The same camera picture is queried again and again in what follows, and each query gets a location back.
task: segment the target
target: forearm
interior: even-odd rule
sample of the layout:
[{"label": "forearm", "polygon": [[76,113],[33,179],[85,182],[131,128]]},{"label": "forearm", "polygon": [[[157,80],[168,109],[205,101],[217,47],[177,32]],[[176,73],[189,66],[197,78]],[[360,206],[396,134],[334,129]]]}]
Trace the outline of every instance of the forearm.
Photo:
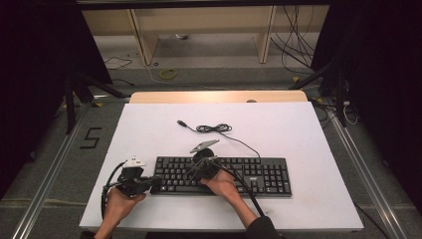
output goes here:
[{"label": "forearm", "polygon": [[226,200],[236,211],[245,228],[248,228],[249,225],[258,218],[239,194],[226,197]]},{"label": "forearm", "polygon": [[96,239],[108,239],[111,237],[112,232],[117,227],[119,221],[115,221],[112,218],[105,218],[99,231],[96,233]]}]

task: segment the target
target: white table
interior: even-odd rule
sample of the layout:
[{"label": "white table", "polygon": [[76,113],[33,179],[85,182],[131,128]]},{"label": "white table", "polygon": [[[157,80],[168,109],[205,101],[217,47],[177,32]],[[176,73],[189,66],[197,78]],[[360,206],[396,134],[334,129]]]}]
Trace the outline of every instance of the white table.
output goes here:
[{"label": "white table", "polygon": [[[137,156],[146,162],[144,176],[153,174],[158,156],[190,156],[201,141],[219,156],[255,157],[243,144],[218,133],[200,134],[191,127],[224,122],[229,136],[245,142],[261,157],[285,157],[293,196],[258,199],[277,230],[357,231],[363,228],[315,111],[310,103],[128,104],[124,107],[98,181],[80,226],[102,223],[102,187],[122,161]],[[255,208],[250,199],[248,205]],[[120,228],[145,231],[243,231],[235,211],[217,196],[150,195],[135,206]]]}]

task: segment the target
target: camera rig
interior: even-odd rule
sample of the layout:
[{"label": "camera rig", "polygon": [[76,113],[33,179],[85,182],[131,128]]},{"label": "camera rig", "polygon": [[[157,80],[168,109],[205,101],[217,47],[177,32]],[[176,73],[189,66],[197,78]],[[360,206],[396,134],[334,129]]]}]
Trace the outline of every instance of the camera rig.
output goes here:
[{"label": "camera rig", "polygon": [[[125,162],[120,163],[111,173],[106,185],[103,187],[102,193],[102,217],[106,210],[106,195],[110,188],[116,187],[124,195],[133,197],[139,195],[151,188],[151,186],[159,185],[161,178],[157,176],[146,177],[142,176],[145,164],[136,157],[131,158]],[[114,177],[115,172],[122,167],[121,174],[117,182],[110,183]]]}]

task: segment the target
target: white cable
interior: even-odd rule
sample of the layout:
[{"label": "white cable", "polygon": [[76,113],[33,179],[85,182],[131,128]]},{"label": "white cable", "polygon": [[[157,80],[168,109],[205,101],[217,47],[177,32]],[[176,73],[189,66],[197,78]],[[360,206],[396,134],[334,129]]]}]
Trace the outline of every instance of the white cable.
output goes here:
[{"label": "white cable", "polygon": [[345,119],[350,123],[350,124],[352,124],[352,125],[355,125],[355,124],[357,124],[357,117],[356,117],[356,120],[354,121],[354,122],[352,122],[352,121],[350,121],[350,119],[347,117],[347,114],[345,113],[345,109],[347,108],[347,105],[345,105],[344,106],[344,108],[343,108],[343,113],[344,113],[344,117],[345,117]]}]

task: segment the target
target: wrist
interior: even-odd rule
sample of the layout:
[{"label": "wrist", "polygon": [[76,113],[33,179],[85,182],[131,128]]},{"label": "wrist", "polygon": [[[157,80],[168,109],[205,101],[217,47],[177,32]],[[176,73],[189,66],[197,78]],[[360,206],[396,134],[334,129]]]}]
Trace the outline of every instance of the wrist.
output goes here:
[{"label": "wrist", "polygon": [[239,193],[237,191],[233,191],[233,192],[225,195],[224,199],[232,205],[243,201],[242,197],[239,195]]},{"label": "wrist", "polygon": [[107,239],[110,238],[112,235],[112,232],[119,224],[119,221],[116,221],[113,218],[106,217],[103,221],[102,225],[100,226],[99,231],[96,233],[95,238],[96,239]]}]

